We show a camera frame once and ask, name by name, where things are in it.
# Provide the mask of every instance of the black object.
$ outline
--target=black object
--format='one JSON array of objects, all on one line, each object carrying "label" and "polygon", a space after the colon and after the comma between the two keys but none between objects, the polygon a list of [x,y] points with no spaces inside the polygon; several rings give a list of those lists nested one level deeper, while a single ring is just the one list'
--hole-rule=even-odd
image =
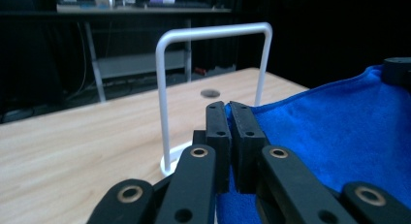
[{"label": "black object", "polygon": [[[218,155],[225,152],[220,151],[220,144],[225,147],[230,139],[230,131],[218,134],[229,129],[222,116],[223,105],[207,106],[206,130],[194,131],[194,144],[182,152],[172,176],[153,187],[135,179],[120,182],[94,209],[88,223],[213,223],[216,184],[220,184],[215,180],[223,177],[219,171],[225,170],[221,168],[225,162],[218,161],[229,160],[225,154]],[[326,188],[293,151],[269,145],[247,106],[235,102],[231,106],[233,145],[241,154],[236,159],[237,172],[245,174],[241,179],[253,179],[236,183],[241,183],[240,191],[255,191],[263,223],[411,223],[411,210],[372,184],[349,183],[341,194]],[[245,136],[257,136],[257,140]],[[216,150],[204,143],[215,144]],[[134,203],[119,202],[119,195],[128,199],[136,194],[141,196]]]},{"label": "black object", "polygon": [[249,107],[237,102],[230,105],[234,119],[232,165],[236,188],[240,193],[255,193],[256,158],[268,140]]},{"label": "black object", "polygon": [[205,108],[205,143],[216,152],[217,193],[229,191],[231,132],[227,123],[224,103],[216,102]]},{"label": "black object", "polygon": [[286,223],[356,223],[290,149],[264,147],[259,169]]},{"label": "black object", "polygon": [[119,182],[94,208],[87,224],[152,223],[155,217],[153,194],[151,184],[146,181]]},{"label": "black object", "polygon": [[359,223],[411,223],[407,207],[388,192],[369,183],[345,184],[340,200]]},{"label": "black object", "polygon": [[391,57],[384,60],[383,82],[411,88],[411,57]]},{"label": "black object", "polygon": [[155,223],[213,223],[215,152],[207,145],[184,149]]}]

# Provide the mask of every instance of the screw hole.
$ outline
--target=screw hole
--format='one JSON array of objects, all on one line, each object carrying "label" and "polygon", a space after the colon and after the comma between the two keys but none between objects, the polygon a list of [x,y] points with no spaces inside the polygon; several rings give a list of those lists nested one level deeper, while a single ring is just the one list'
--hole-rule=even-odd
[{"label": "screw hole", "polygon": [[194,157],[202,158],[208,155],[208,151],[204,148],[194,148],[191,150],[191,155]]},{"label": "screw hole", "polygon": [[320,219],[327,224],[335,224],[338,223],[338,219],[336,218],[336,216],[334,214],[332,214],[332,212],[330,211],[326,211],[326,210],[321,210],[318,213],[318,216],[320,217]]},{"label": "screw hole", "polygon": [[356,188],[355,193],[363,202],[376,207],[382,207],[387,203],[379,192],[364,186]]},{"label": "screw hole", "polygon": [[130,185],[122,188],[118,194],[117,199],[121,203],[133,203],[142,196],[142,189],[139,186]]},{"label": "screw hole", "polygon": [[192,217],[193,213],[187,208],[178,210],[174,216],[175,220],[180,223],[188,222]]},{"label": "screw hole", "polygon": [[288,153],[284,149],[274,148],[269,151],[269,154],[275,158],[287,158]]},{"label": "screw hole", "polygon": [[220,96],[220,92],[213,89],[202,90],[200,94],[206,98],[216,98]]}]

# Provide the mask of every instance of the table surface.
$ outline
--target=table surface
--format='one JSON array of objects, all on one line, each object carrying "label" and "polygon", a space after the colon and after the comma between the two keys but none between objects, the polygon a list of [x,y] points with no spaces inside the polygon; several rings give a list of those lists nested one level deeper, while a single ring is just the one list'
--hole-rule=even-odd
[{"label": "table surface", "polygon": [[[246,69],[168,88],[171,145],[206,128],[206,106],[254,104],[259,71]],[[204,89],[221,95],[201,96]],[[262,104],[306,88],[267,74]],[[127,178],[162,179],[157,90],[0,126],[0,223],[85,223]]]}]

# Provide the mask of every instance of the black curtain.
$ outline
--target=black curtain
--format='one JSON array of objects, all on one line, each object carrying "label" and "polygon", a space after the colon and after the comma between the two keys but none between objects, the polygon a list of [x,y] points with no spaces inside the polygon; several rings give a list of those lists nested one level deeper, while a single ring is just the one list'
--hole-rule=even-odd
[{"label": "black curtain", "polygon": [[[221,26],[238,23],[236,19],[196,19],[194,26]],[[237,64],[238,37],[219,38],[192,43],[193,68],[214,69],[232,67]]]},{"label": "black curtain", "polygon": [[[37,11],[45,0],[0,0],[0,12]],[[38,23],[2,22],[0,26],[0,108],[11,103],[60,103],[60,83],[48,29]]]},{"label": "black curtain", "polygon": [[271,0],[271,72],[308,87],[411,55],[407,0]]}]

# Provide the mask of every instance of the cable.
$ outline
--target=cable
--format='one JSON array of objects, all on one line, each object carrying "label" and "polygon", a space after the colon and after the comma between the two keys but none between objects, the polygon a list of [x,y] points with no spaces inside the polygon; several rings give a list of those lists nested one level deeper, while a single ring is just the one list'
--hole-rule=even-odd
[{"label": "cable", "polygon": [[96,81],[93,81],[93,82],[91,82],[89,85],[87,85],[87,86],[83,89],[83,91],[79,91],[79,92],[77,92],[77,93],[75,93],[75,94],[72,94],[72,95],[66,97],[66,101],[70,101],[70,100],[72,100],[73,98],[75,98],[76,96],[82,94],[84,91],[88,90],[88,89],[89,89],[91,86],[93,86],[95,83],[96,83]]},{"label": "cable", "polygon": [[84,37],[82,36],[81,28],[79,26],[79,23],[77,22],[78,30],[79,30],[79,36],[81,38],[81,47],[82,47],[82,61],[84,63],[83,68],[84,68],[84,76],[82,78],[82,83],[81,86],[79,87],[79,90],[76,93],[79,93],[82,88],[84,87],[85,84],[85,78],[87,76],[87,59],[85,57],[85,43],[84,43]]}]

